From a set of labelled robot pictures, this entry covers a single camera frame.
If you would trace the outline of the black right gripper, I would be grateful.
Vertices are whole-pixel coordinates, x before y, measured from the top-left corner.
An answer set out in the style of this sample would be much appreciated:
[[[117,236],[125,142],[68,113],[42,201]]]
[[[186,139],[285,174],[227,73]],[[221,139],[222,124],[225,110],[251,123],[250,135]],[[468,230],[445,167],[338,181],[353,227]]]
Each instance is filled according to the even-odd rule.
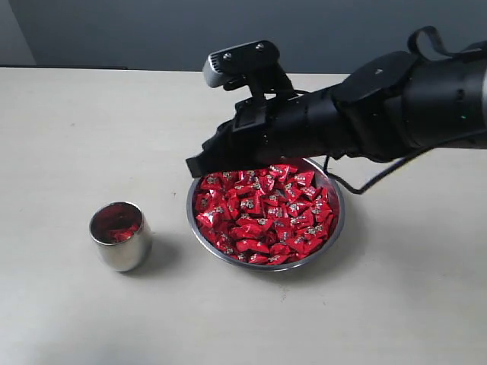
[[[350,123],[335,106],[331,90],[322,89],[263,107],[243,107],[217,128],[201,153],[186,158],[186,166],[196,178],[251,170],[281,158],[341,157],[357,150]]]

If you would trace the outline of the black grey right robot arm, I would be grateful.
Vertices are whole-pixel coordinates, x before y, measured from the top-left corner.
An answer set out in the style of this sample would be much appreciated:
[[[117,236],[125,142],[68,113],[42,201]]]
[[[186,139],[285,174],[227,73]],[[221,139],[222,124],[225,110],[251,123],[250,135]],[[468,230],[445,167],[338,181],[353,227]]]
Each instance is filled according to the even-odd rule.
[[[284,158],[364,157],[387,163],[430,148],[486,146],[486,44],[448,52],[432,26],[404,51],[361,66],[322,90],[295,89],[268,40],[214,52],[210,87],[248,87],[234,118],[187,160],[193,177],[251,170]]]

